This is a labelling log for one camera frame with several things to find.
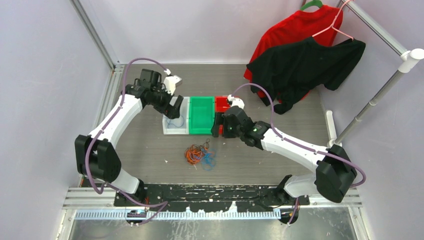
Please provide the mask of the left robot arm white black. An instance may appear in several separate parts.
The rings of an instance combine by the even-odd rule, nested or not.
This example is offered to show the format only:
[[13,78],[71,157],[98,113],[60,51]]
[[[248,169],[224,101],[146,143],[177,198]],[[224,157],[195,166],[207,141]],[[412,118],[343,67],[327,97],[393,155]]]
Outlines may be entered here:
[[88,135],[79,135],[74,142],[77,171],[125,192],[126,200],[135,207],[146,200],[144,182],[123,169],[115,148],[129,123],[146,106],[169,119],[180,117],[184,98],[174,93],[182,79],[169,70],[165,73],[162,78],[157,71],[143,69],[139,78],[125,85],[118,102],[100,125]]

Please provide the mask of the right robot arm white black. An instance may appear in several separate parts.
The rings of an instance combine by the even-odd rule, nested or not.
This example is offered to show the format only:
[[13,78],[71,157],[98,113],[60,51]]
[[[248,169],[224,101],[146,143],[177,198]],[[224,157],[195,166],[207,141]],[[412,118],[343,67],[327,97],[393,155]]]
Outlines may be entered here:
[[277,186],[277,198],[283,205],[291,205],[297,197],[315,194],[341,203],[358,175],[343,147],[328,148],[293,138],[270,123],[253,121],[238,106],[216,113],[211,128],[213,137],[219,135],[220,128],[225,138],[239,138],[249,147],[279,154],[310,170],[310,174],[283,178]]

